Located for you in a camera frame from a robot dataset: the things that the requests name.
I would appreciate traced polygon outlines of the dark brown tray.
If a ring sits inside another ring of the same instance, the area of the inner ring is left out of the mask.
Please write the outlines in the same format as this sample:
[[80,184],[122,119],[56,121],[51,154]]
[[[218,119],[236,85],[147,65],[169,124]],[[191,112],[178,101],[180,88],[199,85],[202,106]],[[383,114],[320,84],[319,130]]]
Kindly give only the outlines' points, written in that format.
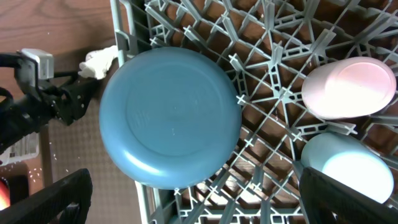
[[100,134],[100,100],[117,68],[114,61],[81,119],[69,126],[51,120],[41,132],[44,186],[78,169],[89,170],[93,193],[87,223],[141,222],[135,183],[112,162]]

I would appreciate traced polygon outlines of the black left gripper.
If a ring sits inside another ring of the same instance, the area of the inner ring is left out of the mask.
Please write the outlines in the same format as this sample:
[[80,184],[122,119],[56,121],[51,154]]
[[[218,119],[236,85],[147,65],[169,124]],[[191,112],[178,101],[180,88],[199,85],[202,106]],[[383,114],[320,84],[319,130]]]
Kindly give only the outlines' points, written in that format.
[[92,97],[100,87],[100,81],[95,78],[82,78],[78,72],[56,72],[53,79],[60,81],[67,78],[61,85],[50,85],[46,89],[54,118],[69,126],[82,118]]

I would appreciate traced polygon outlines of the light blue cup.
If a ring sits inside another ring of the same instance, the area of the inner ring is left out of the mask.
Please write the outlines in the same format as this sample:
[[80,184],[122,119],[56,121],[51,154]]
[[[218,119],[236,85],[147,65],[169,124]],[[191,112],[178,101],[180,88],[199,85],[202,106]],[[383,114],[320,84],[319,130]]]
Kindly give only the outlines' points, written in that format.
[[301,163],[384,203],[394,189],[390,168],[359,140],[338,133],[318,134],[306,143]]

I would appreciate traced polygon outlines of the black waste tray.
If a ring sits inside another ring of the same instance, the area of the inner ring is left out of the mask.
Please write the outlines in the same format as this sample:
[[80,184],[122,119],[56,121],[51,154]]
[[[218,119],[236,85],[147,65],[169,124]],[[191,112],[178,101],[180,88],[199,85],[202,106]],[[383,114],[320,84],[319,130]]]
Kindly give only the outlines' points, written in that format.
[[18,162],[1,166],[1,181],[9,191],[11,205],[16,204],[42,190],[42,168],[35,163]]

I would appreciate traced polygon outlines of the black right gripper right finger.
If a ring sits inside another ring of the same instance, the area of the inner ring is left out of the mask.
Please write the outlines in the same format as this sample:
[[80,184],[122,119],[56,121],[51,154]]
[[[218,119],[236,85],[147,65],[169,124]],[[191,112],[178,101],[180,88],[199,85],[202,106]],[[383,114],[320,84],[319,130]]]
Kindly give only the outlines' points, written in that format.
[[397,224],[397,210],[311,168],[299,180],[300,206],[307,223]]

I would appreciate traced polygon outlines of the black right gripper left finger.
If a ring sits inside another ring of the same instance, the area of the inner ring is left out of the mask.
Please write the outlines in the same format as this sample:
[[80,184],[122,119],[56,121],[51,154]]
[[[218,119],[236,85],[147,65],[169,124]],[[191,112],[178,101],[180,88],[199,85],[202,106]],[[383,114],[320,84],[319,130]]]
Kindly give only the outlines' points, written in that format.
[[91,206],[93,184],[88,169],[79,169],[1,211],[1,224],[85,224]]

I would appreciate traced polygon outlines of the pink cup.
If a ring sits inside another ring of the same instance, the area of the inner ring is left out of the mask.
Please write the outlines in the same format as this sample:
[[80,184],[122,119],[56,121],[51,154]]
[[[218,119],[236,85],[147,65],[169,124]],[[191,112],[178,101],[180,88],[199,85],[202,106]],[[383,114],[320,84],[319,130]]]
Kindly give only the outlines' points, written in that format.
[[302,85],[302,99],[319,118],[355,118],[385,108],[396,86],[396,77],[385,63],[371,57],[353,57],[311,71]]

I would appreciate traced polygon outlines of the orange carrot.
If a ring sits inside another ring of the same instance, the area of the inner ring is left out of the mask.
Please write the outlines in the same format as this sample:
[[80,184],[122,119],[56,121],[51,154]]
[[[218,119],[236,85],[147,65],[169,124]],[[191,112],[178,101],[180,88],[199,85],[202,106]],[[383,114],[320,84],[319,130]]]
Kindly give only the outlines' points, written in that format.
[[10,191],[7,185],[1,181],[0,182],[0,210],[4,210],[11,205]]

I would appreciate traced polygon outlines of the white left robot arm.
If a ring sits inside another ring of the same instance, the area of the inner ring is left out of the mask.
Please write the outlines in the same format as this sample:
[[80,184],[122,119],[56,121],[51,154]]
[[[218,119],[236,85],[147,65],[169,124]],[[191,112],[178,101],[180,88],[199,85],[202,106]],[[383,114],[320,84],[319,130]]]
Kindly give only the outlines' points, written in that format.
[[100,86],[77,71],[55,72],[52,54],[39,49],[1,53],[1,66],[12,68],[24,96],[15,100],[1,88],[1,152],[52,119],[69,126],[82,118]]

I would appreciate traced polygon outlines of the dark blue plate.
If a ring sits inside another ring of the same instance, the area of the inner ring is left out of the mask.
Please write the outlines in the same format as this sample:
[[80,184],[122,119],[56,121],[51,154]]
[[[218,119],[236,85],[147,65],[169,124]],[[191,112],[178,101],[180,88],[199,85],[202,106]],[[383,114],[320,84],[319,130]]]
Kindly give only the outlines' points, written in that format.
[[182,189],[229,159],[242,112],[226,72],[198,52],[161,47],[136,55],[109,79],[99,107],[104,147],[128,177]]

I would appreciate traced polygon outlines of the clear plastic bin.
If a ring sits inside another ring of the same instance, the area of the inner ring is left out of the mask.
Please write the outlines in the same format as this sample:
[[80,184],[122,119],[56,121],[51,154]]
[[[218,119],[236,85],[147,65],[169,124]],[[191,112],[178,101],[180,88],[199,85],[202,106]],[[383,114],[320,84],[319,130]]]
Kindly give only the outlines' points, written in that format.
[[23,137],[1,154],[1,166],[37,157],[39,155],[39,141],[38,133]]

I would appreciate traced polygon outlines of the white tissue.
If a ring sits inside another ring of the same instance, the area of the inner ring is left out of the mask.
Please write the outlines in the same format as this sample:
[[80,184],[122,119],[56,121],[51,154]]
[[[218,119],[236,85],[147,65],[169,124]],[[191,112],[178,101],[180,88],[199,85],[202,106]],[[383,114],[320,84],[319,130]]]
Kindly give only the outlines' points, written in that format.
[[86,55],[84,62],[79,64],[79,76],[102,80],[112,66],[113,60],[118,57],[118,47],[112,45],[105,49],[95,50]]

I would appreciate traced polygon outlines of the grey dishwasher rack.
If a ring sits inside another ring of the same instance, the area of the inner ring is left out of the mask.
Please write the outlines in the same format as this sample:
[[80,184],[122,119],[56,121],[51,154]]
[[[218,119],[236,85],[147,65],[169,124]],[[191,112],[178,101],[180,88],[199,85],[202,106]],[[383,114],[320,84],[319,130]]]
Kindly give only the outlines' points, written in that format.
[[397,172],[397,100],[362,118],[327,121],[300,89],[319,65],[373,57],[397,70],[396,1],[112,0],[119,63],[156,47],[196,50],[232,79],[243,108],[230,160],[178,190],[137,184],[142,223],[302,223],[298,161],[305,143],[336,131]]

